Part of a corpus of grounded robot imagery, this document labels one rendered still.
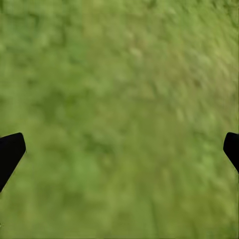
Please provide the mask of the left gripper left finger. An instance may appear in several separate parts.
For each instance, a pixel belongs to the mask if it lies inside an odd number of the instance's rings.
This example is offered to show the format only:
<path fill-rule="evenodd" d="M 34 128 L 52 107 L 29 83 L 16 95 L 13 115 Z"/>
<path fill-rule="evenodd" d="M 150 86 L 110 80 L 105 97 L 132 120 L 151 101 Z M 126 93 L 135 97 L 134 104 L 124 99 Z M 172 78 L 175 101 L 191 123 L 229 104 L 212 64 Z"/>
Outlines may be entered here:
<path fill-rule="evenodd" d="M 0 138 L 0 192 L 26 151 L 21 132 Z"/>

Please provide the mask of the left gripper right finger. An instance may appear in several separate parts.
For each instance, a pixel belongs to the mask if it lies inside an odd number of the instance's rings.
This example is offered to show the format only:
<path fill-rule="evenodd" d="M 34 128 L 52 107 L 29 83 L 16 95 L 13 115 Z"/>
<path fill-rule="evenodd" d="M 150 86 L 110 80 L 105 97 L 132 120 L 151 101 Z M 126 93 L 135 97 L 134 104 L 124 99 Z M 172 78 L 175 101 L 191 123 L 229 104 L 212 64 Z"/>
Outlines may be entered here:
<path fill-rule="evenodd" d="M 239 134 L 228 132 L 224 141 L 223 150 L 239 172 Z"/>

